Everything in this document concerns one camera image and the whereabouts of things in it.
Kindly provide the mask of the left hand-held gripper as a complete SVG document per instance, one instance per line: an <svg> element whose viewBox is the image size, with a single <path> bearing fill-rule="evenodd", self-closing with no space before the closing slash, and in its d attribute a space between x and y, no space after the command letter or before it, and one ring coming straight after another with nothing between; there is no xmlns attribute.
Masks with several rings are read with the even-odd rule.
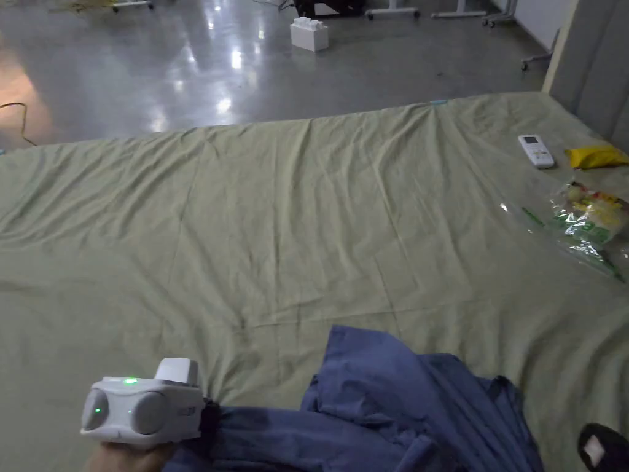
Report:
<svg viewBox="0 0 629 472"><path fill-rule="evenodd" d="M206 405L198 363L164 358L151 378L106 376L94 383L84 402L80 434L133 447L198 439Z"/></svg>

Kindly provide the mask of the person's left hand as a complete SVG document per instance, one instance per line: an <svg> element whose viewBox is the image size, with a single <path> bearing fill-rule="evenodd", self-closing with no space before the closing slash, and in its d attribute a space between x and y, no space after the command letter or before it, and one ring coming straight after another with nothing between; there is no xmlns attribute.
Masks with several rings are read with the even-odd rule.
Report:
<svg viewBox="0 0 629 472"><path fill-rule="evenodd" d="M102 442L93 451L87 471L162 471L176 449L172 443L135 449L128 444Z"/></svg>

